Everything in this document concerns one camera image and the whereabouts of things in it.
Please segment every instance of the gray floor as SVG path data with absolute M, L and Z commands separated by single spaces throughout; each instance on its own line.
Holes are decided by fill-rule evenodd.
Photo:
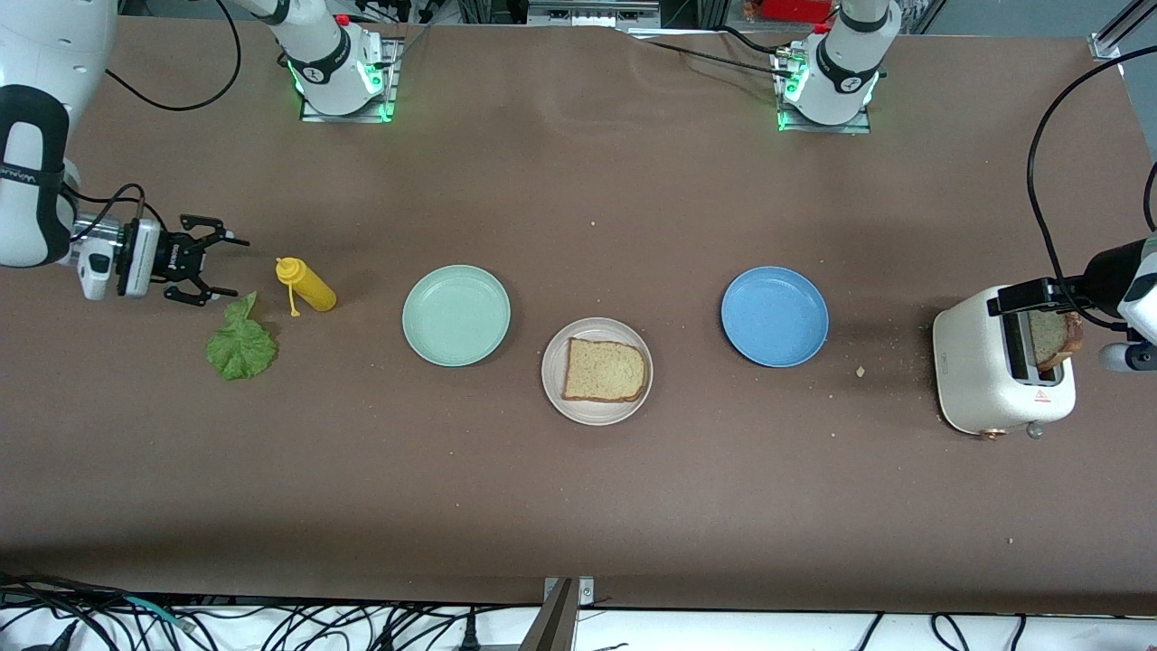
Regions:
M 347 0 L 331 1 L 341 3 Z M 929 34 L 1088 36 L 1117 15 L 1126 2 L 1127 0 L 948 0 Z M 127 3 L 147 5 L 159 16 L 220 16 L 215 2 L 207 0 L 128 0 Z M 738 0 L 734 0 L 734 3 L 739 5 Z M 1130 35 L 1122 51 L 1155 43 L 1157 17 Z M 1149 142 L 1150 154 L 1157 160 L 1157 56 L 1126 64 L 1126 84 Z

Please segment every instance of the white floor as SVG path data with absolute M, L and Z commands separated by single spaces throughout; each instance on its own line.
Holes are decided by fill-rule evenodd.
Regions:
M 251 607 L 214 607 L 220 615 L 238 615 Z M 336 607 L 316 615 L 322 621 L 348 611 Z M 464 608 L 444 608 L 443 613 L 464 613 Z M 22 614 L 21 609 L 0 611 L 0 626 Z M 179 617 L 182 609 L 174 613 Z M 522 641 L 537 613 L 533 608 L 515 608 L 478 616 L 478 636 L 482 644 L 517 644 Z M 368 646 L 371 631 L 381 630 L 389 611 L 377 613 L 369 622 L 359 621 L 340 630 L 348 636 L 348 649 Z M 236 620 L 215 620 L 200 616 L 212 632 L 220 651 L 258 651 L 288 613 L 263 611 Z M 644 612 L 644 611 L 583 611 L 580 613 L 575 635 L 575 651 L 605 651 L 616 645 L 626 651 L 703 651 L 703 650 L 775 650 L 775 651 L 850 651 L 856 649 L 872 621 L 871 614 L 801 614 L 801 613 L 703 613 L 703 612 Z M 1009 649 L 1016 630 L 1015 616 L 957 615 L 968 646 L 975 651 Z M 106 617 L 103 626 L 115 636 L 121 651 L 143 649 L 131 617 L 125 616 L 134 637 L 126 639 L 124 630 Z M 152 620 L 142 617 L 147 627 Z M 403 651 L 414 634 L 437 624 L 440 620 L 426 617 L 415 623 L 397 641 L 395 649 Z M 49 644 L 64 629 L 67 621 L 58 621 L 46 611 L 22 617 L 0 632 L 0 650 L 20 651 L 34 644 Z M 295 650 L 312 637 L 319 627 L 307 624 L 294 631 L 278 649 Z M 464 623 L 458 622 L 434 644 L 437 651 L 457 649 Z M 204 635 L 194 631 L 202 642 Z M 959 646 L 951 629 L 942 622 L 942 635 Z M 422 651 L 433 635 L 420 637 L 406 651 Z M 154 650 L 169 650 L 171 645 L 161 635 L 160 627 L 148 631 Z M 1157 621 L 1121 620 L 1108 617 L 1030 617 L 1020 639 L 1019 651 L 1147 651 L 1157 644 Z M 196 650 L 189 639 L 182 649 Z M 272 643 L 266 648 L 272 650 Z M 346 651 L 346 638 L 331 635 L 308 646 L 309 651 Z M 886 615 L 876 629 L 868 646 L 870 650 L 945 651 L 933 636 L 928 615 Z M 71 651 L 108 651 L 108 646 L 81 624 L 76 629 Z

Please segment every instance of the bread slice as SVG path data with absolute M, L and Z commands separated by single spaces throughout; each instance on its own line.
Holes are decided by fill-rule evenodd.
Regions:
M 1052 371 L 1073 357 L 1084 343 L 1081 316 L 1076 312 L 1030 311 L 1029 334 L 1032 335 L 1032 355 L 1037 370 Z
M 647 362 L 639 349 L 570 339 L 562 400 L 634 402 L 646 387 Z

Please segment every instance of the brown table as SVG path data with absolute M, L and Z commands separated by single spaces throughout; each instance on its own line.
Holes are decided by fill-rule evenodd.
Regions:
M 279 358 L 226 384 L 204 354 L 223 303 L 93 303 L 73 269 L 0 272 L 6 569 L 212 593 L 528 601 L 584 574 L 620 605 L 1157 607 L 1157 379 L 1101 371 L 1090 333 L 1077 409 L 1039 443 L 953 434 L 933 386 L 937 310 L 1048 273 L 1024 158 L 1091 65 L 1081 40 L 900 38 L 874 133 L 825 136 L 776 132 L 758 74 L 597 28 L 434 28 L 393 124 L 300 124 L 268 32 L 242 34 L 222 101 L 167 113 L 104 83 L 69 151 L 90 193 L 137 180 L 170 223 L 252 239 L 206 275 L 260 291 Z M 125 20 L 111 65 L 192 101 L 229 43 L 221 22 Z M 1056 114 L 1037 175 L 1070 272 L 1144 232 L 1147 164 L 1118 76 Z M 290 318 L 283 254 L 340 306 Z M 451 262 L 514 303 L 502 347 L 459 370 L 400 330 L 410 287 Z M 831 309 L 797 369 L 746 362 L 720 327 L 727 283 L 762 264 Z M 657 370 L 605 429 L 539 385 L 546 342 L 592 315 L 634 325 Z

